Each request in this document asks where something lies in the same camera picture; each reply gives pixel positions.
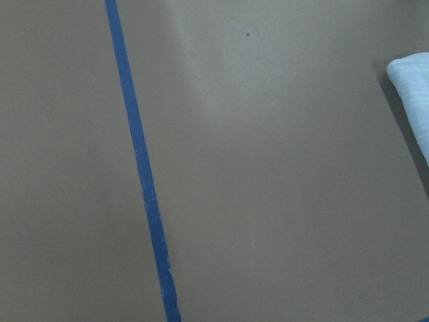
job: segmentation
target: blue painter's tape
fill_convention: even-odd
[[[143,190],[143,199],[145,201],[147,220],[154,247],[156,268],[161,284],[162,299],[168,322],[180,322],[180,312],[177,307],[176,287],[174,286],[173,277],[170,273],[170,263],[168,262],[168,249],[166,237],[158,202],[156,200],[154,178],[149,162],[149,154],[143,133],[143,126],[140,120],[139,107],[129,67],[127,49],[123,37],[121,21],[116,0],[105,0],[107,17],[109,18],[110,31],[112,34],[113,47],[115,49],[116,62],[121,79],[123,98],[127,110],[129,129],[135,151],[135,160],[139,172],[141,188]]]

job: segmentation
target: blue tape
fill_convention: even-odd
[[[109,18],[110,31],[112,35],[113,47],[115,49],[116,62],[121,79],[123,98],[127,110],[129,129],[135,152],[135,160],[139,172],[141,188],[143,190],[143,199],[145,201],[147,221],[154,247],[156,268],[161,284],[162,299],[168,322],[180,322],[180,312],[177,307],[176,288],[173,277],[170,272],[170,263],[168,262],[168,249],[166,237],[158,202],[156,200],[154,178],[150,168],[149,154],[143,133],[143,126],[140,120],[139,107],[133,85],[131,69],[129,67],[127,49],[119,19],[119,12],[116,0],[105,0],[107,17]]]

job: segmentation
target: white fabric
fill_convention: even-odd
[[[387,73],[429,164],[429,52],[394,60],[387,67]]]

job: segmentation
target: white cloth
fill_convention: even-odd
[[[387,74],[429,164],[429,52],[394,60],[387,67]]]

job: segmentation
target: gray floor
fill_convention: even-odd
[[[183,321],[428,316],[429,3],[118,4]],[[1,8],[0,320],[164,321],[102,1]]]

